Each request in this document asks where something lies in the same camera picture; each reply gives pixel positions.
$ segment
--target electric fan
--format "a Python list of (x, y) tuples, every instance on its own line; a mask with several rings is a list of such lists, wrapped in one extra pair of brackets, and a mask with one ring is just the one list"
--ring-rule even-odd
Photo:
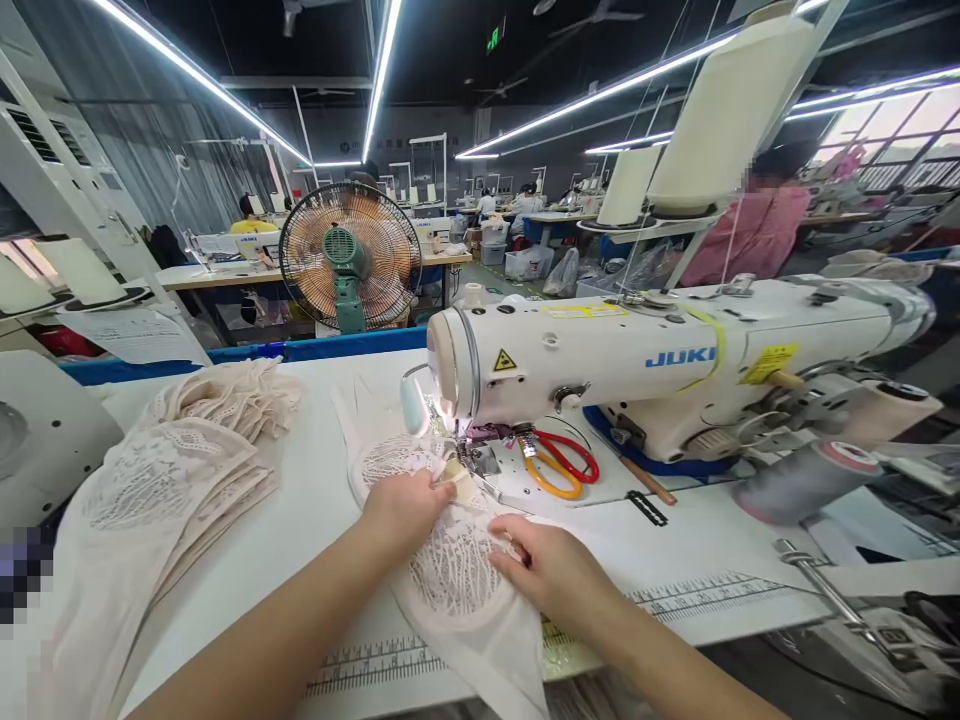
[(290, 294), (341, 334), (387, 327), (420, 285), (420, 243), (410, 219), (379, 190), (335, 183), (307, 195), (280, 234)]

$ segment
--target stack of fabric pieces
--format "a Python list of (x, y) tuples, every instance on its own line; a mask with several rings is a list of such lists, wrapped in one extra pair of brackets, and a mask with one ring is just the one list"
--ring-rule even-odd
[(219, 365), (172, 385), (77, 491), (54, 551), (28, 717), (116, 714), (117, 684), (152, 605), (276, 488), (253, 442), (282, 435), (302, 394), (278, 364)]

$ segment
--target ceiling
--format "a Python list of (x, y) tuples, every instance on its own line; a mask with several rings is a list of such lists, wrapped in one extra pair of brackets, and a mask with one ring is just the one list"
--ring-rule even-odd
[[(304, 3), (318, 0), (302, 0)], [(668, 38), (669, 55), (701, 42), (716, 12), (712, 34), (734, 27), (731, 10), (762, 0), (614, 0), (615, 12), (643, 13), (636, 22), (580, 25), (549, 34), (593, 13), (597, 0), (556, 0), (539, 17), (537, 0), (407, 0), (397, 28), (386, 101), (392, 105), (559, 105), (656, 62)], [(324, 76), (369, 79), (373, 57), (368, 34), (379, 36), (384, 0), (337, 0), (305, 8), (292, 38), (283, 36), (283, 0), (139, 0), (211, 74), (224, 76)], [(953, 7), (953, 0), (851, 0), (827, 45), (847, 42)], [(499, 44), (488, 53), (494, 28)], [(863, 84), (874, 79), (960, 64), (960, 13), (822, 60), (819, 85)], [(505, 96), (480, 89), (527, 78)], [(254, 105), (292, 104), (289, 90), (235, 90)], [(311, 106), (366, 104), (369, 93), (317, 95)]]

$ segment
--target yellow label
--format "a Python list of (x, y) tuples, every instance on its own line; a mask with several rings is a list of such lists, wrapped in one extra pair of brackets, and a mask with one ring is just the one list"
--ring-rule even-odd
[(501, 349), (500, 354), (497, 355), (497, 362), (493, 365), (493, 371), (499, 372), (500, 370), (516, 370), (517, 364), (513, 359), (507, 355), (507, 351)]
[(558, 320), (573, 320), (575, 318), (613, 317), (626, 315), (627, 311), (617, 305), (583, 305), (581, 307), (543, 308), (543, 311)]
[(763, 385), (770, 373), (776, 370), (783, 370), (791, 358), (797, 354), (800, 349), (799, 343), (792, 345), (770, 345), (763, 349), (760, 357), (753, 364), (747, 374), (740, 380), (740, 385)]

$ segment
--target ceiling light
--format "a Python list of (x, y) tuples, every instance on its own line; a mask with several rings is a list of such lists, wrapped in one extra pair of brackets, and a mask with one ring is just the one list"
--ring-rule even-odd
[(377, 77), (373, 83), (373, 98), (370, 100), (370, 117), (367, 118), (367, 134), (363, 138), (363, 155), (361, 162), (367, 161), (370, 153), (370, 143), (373, 139), (373, 129), (377, 124), (377, 112), (380, 109), (380, 100), (383, 97), (383, 86), (387, 80), (387, 68), (390, 67), (390, 54), (393, 50), (393, 39), (397, 34), (397, 21), (400, 18), (400, 5), (403, 0), (390, 0), (387, 10), (387, 29), (383, 36), (383, 45), (380, 46), (380, 57), (377, 60)]
[(805, 100), (802, 103), (797, 103), (793, 106), (794, 110), (802, 110), (803, 108), (815, 107), (817, 105), (825, 105), (827, 103), (836, 102), (838, 100), (848, 100), (850, 98), (860, 99), (865, 97), (870, 97), (872, 95), (878, 95), (880, 93), (886, 92), (887, 90), (896, 90), (897, 88), (909, 87), (910, 85), (916, 85), (917, 83), (930, 82), (932, 80), (941, 80), (947, 77), (954, 77), (960, 75), (960, 67), (952, 67), (946, 70), (939, 70), (935, 73), (928, 73), (926, 75), (917, 75), (915, 77), (902, 78), (900, 80), (894, 80), (893, 82), (884, 83), (883, 85), (874, 85), (872, 87), (861, 88), (859, 90), (851, 90), (845, 93), (838, 93), (836, 95), (827, 95), (824, 97), (815, 98), (813, 100)]
[[(791, 112), (795, 113), (784, 118), (784, 122), (788, 120), (803, 120), (808, 117), (816, 117), (818, 115), (828, 115), (830, 113), (840, 112), (841, 110), (849, 110), (853, 107), (863, 107), (864, 105), (870, 105), (876, 102), (882, 102), (884, 100), (892, 100), (895, 98), (908, 97), (910, 95), (919, 95), (921, 93), (928, 92), (937, 92), (946, 88), (958, 87), (960, 83), (951, 83), (949, 85), (938, 85), (934, 88), (921, 88), (918, 90), (911, 90), (906, 93), (896, 93), (893, 95), (887, 95), (885, 97), (874, 97), (877, 93), (884, 92), (886, 90), (891, 90), (898, 87), (905, 87), (913, 85), (918, 82), (924, 82), (928, 80), (935, 80), (937, 78), (950, 77), (953, 75), (960, 75), (960, 67), (950, 68), (948, 70), (940, 70), (935, 73), (929, 73), (927, 75), (918, 75), (910, 78), (903, 78), (901, 80), (894, 80), (893, 82), (884, 83), (883, 85), (875, 85), (873, 87), (861, 88), (860, 90), (851, 90), (850, 92), (843, 93), (840, 95), (833, 95), (829, 98), (817, 98), (816, 100), (809, 100), (802, 103), (797, 103), (791, 109)], [(846, 103), (844, 105), (837, 105), (835, 107), (823, 108), (821, 110), (806, 112), (806, 113), (796, 113), (797, 110), (803, 110), (808, 107), (814, 107), (816, 105), (822, 105), (830, 101), (844, 100), (849, 98), (865, 98), (860, 102)], [(653, 145), (661, 145), (663, 143), (654, 142), (656, 140), (661, 140), (664, 138), (669, 138), (673, 135), (673, 131), (660, 133), (658, 135), (647, 135), (642, 138), (633, 138), (632, 140), (624, 140), (623, 142), (610, 143), (609, 145), (601, 145), (599, 147), (590, 148), (586, 150), (587, 155), (606, 155), (609, 152), (616, 152), (619, 149), (627, 149), (633, 145), (640, 145), (645, 142), (650, 142)]]
[(935, 93), (940, 92), (941, 90), (949, 90), (950, 88), (957, 87), (960, 87), (960, 83), (950, 83), (949, 85), (938, 85), (935, 88), (922, 88), (920, 90), (911, 90), (910, 92), (895, 93), (893, 95), (887, 95), (881, 98), (871, 98), (870, 100), (846, 103), (845, 105), (837, 105), (836, 107), (820, 108), (819, 110), (811, 110), (810, 112), (789, 115), (784, 118), (784, 122), (789, 122), (791, 120), (804, 120), (809, 117), (817, 117), (818, 115), (831, 115), (833, 113), (838, 113), (841, 110), (850, 110), (851, 108), (863, 107), (864, 105), (873, 105), (875, 103), (886, 102), (887, 100), (899, 100), (900, 98), (913, 97), (914, 95), (925, 95), (926, 93)]
[[(811, 10), (814, 10), (820, 7), (826, 2), (828, 2), (828, 0), (807, 0), (806, 2), (799, 5), (794, 12), (798, 15), (802, 15), (804, 13), (807, 13)], [(709, 55), (714, 50), (717, 50), (723, 47), (724, 45), (726, 45), (728, 42), (733, 40), (739, 34), (740, 34), (740, 31), (735, 30), (733, 32), (730, 32), (727, 35), (723, 35), (717, 38), (716, 40), (711, 40), (710, 42), (704, 43), (703, 45), (699, 45), (693, 48), (692, 50), (689, 50), (681, 55), (678, 55), (675, 58), (657, 63), (656, 65), (649, 68), (648, 70), (644, 70), (643, 72), (638, 73), (637, 75), (634, 75), (632, 77), (629, 77), (626, 80), (621, 80), (620, 82), (616, 83), (615, 85), (611, 85), (605, 90), (601, 90), (600, 92), (595, 92), (592, 95), (586, 95), (580, 100), (577, 100), (576, 102), (566, 105), (560, 108), (559, 110), (556, 110), (552, 113), (544, 115), (543, 117), (540, 117), (540, 118), (537, 118), (536, 120), (528, 122), (526, 125), (521, 125), (520, 127), (515, 128), (510, 132), (506, 132), (503, 135), (499, 135), (493, 138), (492, 140), (488, 140), (485, 143), (481, 143), (480, 145), (472, 147), (469, 150), (466, 150), (460, 153), (456, 157), (458, 160), (464, 157), (468, 157), (471, 153), (478, 152), (480, 150), (485, 150), (486, 148), (492, 147), (493, 145), (501, 143), (504, 140), (509, 140), (510, 138), (516, 137), (521, 133), (525, 133), (529, 130), (532, 130), (535, 127), (539, 127), (545, 123), (548, 123), (551, 120), (556, 120), (559, 117), (563, 117), (564, 115), (568, 115), (569, 113), (576, 112), (577, 110), (580, 110), (581, 108), (584, 108), (587, 105), (595, 103), (598, 100), (604, 100), (610, 97), (611, 95), (616, 95), (617, 93), (623, 92), (624, 90), (627, 90), (631, 87), (638, 85), (639, 83), (646, 82), (647, 80), (651, 80), (657, 77), (658, 75), (663, 75), (664, 73), (668, 73), (672, 70), (676, 70), (677, 68), (687, 65), (697, 60), (698, 58), (704, 57), (705, 55)]]
[(139, 36), (141, 40), (150, 45), (154, 50), (167, 58), (167, 60), (172, 62), (178, 68), (187, 73), (187, 75), (200, 83), (204, 88), (207, 89), (208, 92), (216, 95), (220, 100), (233, 108), (233, 110), (242, 115), (246, 120), (256, 125), (260, 130), (263, 130), (263, 132), (266, 133), (266, 135), (274, 140), (278, 145), (293, 153), (298, 160), (308, 164), (310, 163), (310, 159), (306, 155), (301, 153), (293, 145), (280, 137), (280, 135), (278, 135), (273, 128), (250, 112), (248, 108), (244, 107), (239, 100), (224, 90), (220, 83), (207, 75), (207, 73), (204, 72), (199, 65), (184, 55), (184, 53), (177, 48), (176, 45), (171, 43), (163, 35), (157, 32), (157, 30), (155, 30), (139, 15), (134, 13), (132, 10), (121, 9), (113, 2), (113, 0), (90, 0), (90, 2), (93, 2), (101, 10), (111, 15), (115, 20), (125, 25), (128, 29), (132, 30), (133, 33)]

